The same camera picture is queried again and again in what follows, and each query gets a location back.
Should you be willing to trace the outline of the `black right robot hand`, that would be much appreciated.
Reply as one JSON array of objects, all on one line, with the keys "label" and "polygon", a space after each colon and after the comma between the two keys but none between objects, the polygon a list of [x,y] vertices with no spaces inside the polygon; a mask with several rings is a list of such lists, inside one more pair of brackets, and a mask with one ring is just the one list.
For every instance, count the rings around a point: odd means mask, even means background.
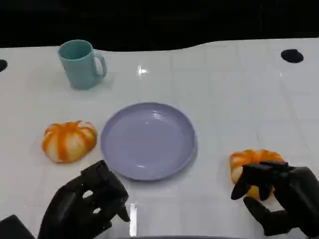
[{"label": "black right robot hand", "polygon": [[[260,201],[246,195],[252,186],[259,188]],[[261,204],[271,193],[282,210],[271,212]],[[319,181],[308,167],[274,161],[246,164],[231,194],[231,199],[239,198],[266,236],[287,234],[294,228],[312,239],[319,236]]]}]

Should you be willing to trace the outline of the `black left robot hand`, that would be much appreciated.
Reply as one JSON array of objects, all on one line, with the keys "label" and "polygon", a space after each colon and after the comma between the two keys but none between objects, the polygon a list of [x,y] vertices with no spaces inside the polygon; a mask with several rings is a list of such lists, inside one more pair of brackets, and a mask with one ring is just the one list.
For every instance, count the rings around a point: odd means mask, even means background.
[{"label": "black left robot hand", "polygon": [[100,160],[57,190],[38,238],[93,239],[112,226],[115,216],[130,221],[125,205],[128,197],[122,182]]}]

